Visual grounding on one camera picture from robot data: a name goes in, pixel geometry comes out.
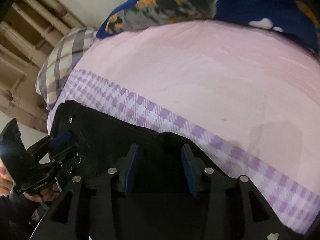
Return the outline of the black pants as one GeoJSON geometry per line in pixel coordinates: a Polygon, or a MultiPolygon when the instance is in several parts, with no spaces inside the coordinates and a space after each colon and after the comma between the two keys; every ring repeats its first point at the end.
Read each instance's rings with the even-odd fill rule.
{"type": "Polygon", "coordinates": [[[118,199],[118,239],[204,239],[208,206],[189,190],[182,147],[189,145],[206,166],[227,174],[191,140],[129,124],[75,101],[58,107],[50,135],[65,132],[71,132],[79,152],[63,165],[61,186],[74,176],[101,176],[127,156],[132,144],[138,145],[128,192],[118,199]]]}

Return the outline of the plaid pillow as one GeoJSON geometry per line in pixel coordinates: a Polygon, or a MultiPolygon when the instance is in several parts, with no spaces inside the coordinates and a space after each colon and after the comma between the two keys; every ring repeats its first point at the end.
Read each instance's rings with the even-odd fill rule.
{"type": "Polygon", "coordinates": [[[97,40],[90,27],[71,29],[54,47],[42,65],[35,89],[50,111],[56,104],[73,68],[97,40]]]}

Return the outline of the pink purple checked bedsheet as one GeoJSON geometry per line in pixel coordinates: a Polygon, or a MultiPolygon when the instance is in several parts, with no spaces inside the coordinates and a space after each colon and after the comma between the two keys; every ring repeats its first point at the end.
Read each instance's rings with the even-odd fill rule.
{"type": "Polygon", "coordinates": [[[297,233],[319,213],[319,61],[274,32],[193,21],[97,40],[66,100],[191,139],[297,233]]]}

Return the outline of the beige bamboo headboard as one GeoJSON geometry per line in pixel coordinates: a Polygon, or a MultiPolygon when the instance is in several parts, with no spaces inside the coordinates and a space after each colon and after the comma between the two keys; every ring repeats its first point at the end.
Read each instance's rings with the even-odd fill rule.
{"type": "Polygon", "coordinates": [[[58,42],[83,24],[59,0],[8,0],[1,10],[1,112],[46,132],[37,75],[58,42]]]}

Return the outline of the navy cat print blanket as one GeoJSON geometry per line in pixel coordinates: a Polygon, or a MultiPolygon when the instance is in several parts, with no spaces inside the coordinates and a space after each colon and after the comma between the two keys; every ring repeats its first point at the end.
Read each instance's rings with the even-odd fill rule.
{"type": "Polygon", "coordinates": [[[276,31],[319,53],[319,21],[302,0],[128,0],[110,13],[97,37],[194,20],[276,31]]]}

